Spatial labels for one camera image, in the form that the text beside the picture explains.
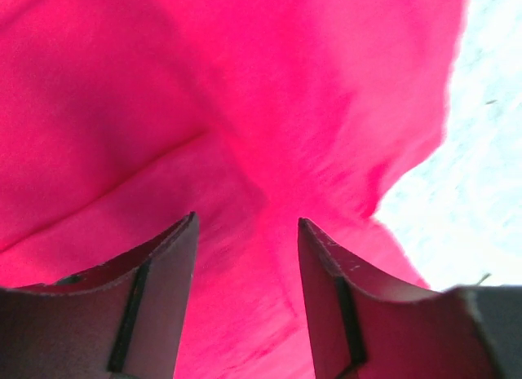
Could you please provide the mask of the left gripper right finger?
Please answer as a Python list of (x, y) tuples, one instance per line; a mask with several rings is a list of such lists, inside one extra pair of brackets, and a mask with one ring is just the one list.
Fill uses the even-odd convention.
[(299, 221), (298, 246), (316, 377), (520, 377), (520, 287), (423, 289), (307, 219)]

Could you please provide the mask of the pink t shirt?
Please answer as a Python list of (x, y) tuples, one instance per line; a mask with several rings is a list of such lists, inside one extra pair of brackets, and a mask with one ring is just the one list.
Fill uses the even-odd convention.
[(1, 283), (185, 214), (179, 378), (310, 378), (302, 217), (413, 284), (380, 200), (440, 144), (467, 0), (1, 0)]

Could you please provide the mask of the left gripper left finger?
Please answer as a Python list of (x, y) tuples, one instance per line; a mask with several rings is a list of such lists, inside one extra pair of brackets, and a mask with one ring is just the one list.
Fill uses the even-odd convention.
[(1, 291), (4, 378), (171, 378), (199, 222), (54, 284)]

